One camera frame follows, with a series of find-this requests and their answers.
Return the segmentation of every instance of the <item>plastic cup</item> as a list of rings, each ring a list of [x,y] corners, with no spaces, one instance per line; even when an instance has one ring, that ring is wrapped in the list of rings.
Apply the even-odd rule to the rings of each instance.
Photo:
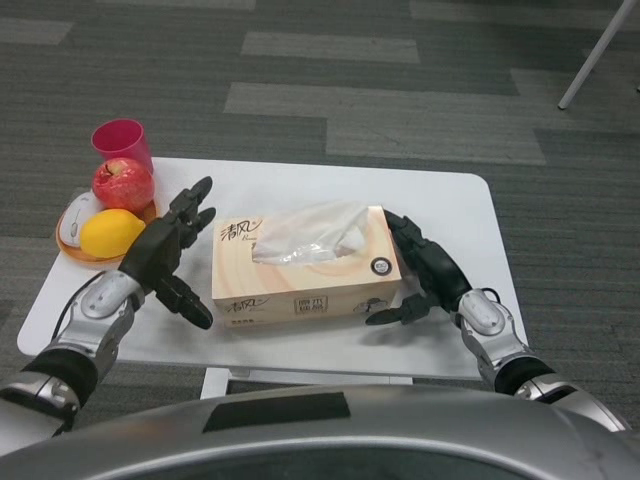
[[[151,151],[140,122],[130,118],[111,120],[93,132],[91,144],[105,160],[118,157],[132,158],[153,173]]]

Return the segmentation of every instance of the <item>plate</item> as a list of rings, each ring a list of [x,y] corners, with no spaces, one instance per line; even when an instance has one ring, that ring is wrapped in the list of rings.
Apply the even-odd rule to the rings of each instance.
[[[62,223],[62,218],[64,217],[65,212],[62,213],[60,219],[58,220],[58,225],[56,225],[56,243],[58,244],[58,248],[60,249],[60,251],[67,257],[86,267],[104,267],[107,265],[118,263],[124,258],[124,255],[118,255],[117,257],[110,258],[98,258],[94,257],[93,255],[84,253],[78,247],[70,247],[69,245],[64,243],[60,238],[60,223]],[[149,225],[158,216],[158,212],[156,211],[156,203],[152,200],[151,203],[147,205],[144,210],[136,216],[140,220],[143,220],[144,223]]]

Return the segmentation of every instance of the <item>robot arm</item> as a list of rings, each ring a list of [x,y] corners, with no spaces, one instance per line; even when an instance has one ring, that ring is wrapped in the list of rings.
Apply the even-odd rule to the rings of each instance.
[[[462,341],[478,361],[482,378],[498,393],[564,408],[595,420],[610,431],[628,430],[627,422],[579,386],[566,381],[518,338],[511,312],[473,289],[454,260],[422,237],[409,218],[385,212],[389,229],[407,266],[416,272],[425,295],[406,298],[397,309],[373,314],[369,325],[426,316],[432,307],[451,314]]]
[[[198,212],[212,185],[206,177],[183,190],[169,212],[136,239],[118,270],[78,292],[60,335],[22,372],[0,384],[0,455],[71,428],[111,369],[120,341],[151,291],[171,312],[200,328],[211,326],[209,310],[173,272],[182,249],[190,247],[215,216],[213,208]]]

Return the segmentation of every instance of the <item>white tissue paper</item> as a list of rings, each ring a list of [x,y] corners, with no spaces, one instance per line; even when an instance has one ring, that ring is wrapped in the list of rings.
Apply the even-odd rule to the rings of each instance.
[[[331,202],[264,219],[253,261],[309,265],[350,255],[366,246],[369,209],[357,202]]]

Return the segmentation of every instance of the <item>computer mouse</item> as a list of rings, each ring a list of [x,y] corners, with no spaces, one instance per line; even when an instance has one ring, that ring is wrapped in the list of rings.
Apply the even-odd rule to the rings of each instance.
[[[60,222],[60,240],[70,247],[80,247],[80,230],[95,214],[104,210],[104,205],[96,198],[93,192],[85,192],[76,198],[67,211],[64,212]]]

